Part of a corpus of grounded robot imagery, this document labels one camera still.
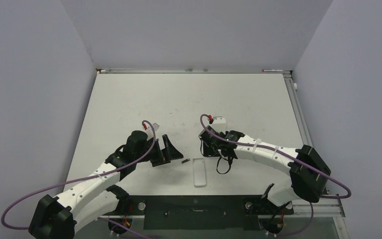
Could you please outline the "white air conditioner remote control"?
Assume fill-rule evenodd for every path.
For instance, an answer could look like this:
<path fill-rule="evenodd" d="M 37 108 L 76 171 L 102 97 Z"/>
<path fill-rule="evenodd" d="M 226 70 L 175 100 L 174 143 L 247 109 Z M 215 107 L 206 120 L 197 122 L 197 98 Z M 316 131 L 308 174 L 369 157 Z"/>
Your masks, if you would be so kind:
<path fill-rule="evenodd" d="M 193 184 L 196 188 L 207 185 L 206 166 L 204 158 L 194 158 L 192 160 Z"/>

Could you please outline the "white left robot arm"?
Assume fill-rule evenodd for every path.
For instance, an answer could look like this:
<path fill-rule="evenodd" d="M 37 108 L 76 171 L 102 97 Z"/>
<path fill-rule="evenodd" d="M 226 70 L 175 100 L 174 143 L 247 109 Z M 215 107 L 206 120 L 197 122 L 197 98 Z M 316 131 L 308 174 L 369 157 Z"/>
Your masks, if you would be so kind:
<path fill-rule="evenodd" d="M 76 232 L 98 217 L 128 209 L 128 193 L 117 185 L 136 169 L 138 162 L 153 167 L 184 156 L 162 136 L 164 148 L 151 133 L 135 130 L 110 154 L 91 178 L 57 196 L 45 195 L 37 204 L 28 232 L 36 239 L 72 239 Z"/>

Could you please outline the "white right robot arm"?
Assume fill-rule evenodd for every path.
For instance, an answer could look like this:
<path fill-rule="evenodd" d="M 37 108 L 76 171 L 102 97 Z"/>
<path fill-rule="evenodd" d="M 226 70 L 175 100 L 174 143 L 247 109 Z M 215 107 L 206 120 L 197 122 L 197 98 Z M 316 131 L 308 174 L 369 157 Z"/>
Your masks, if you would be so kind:
<path fill-rule="evenodd" d="M 205 146 L 229 161 L 251 160 L 287 176 L 284 182 L 270 187 L 261 199 L 262 209 L 267 213 L 274 213 L 295 199 L 319 202 L 327 177 L 331 174 L 318 152 L 309 145 L 303 145 L 302 148 L 281 147 L 251 138 L 242 132 L 232 130 L 224 134 L 212 128 L 203 130 L 198 137 Z"/>

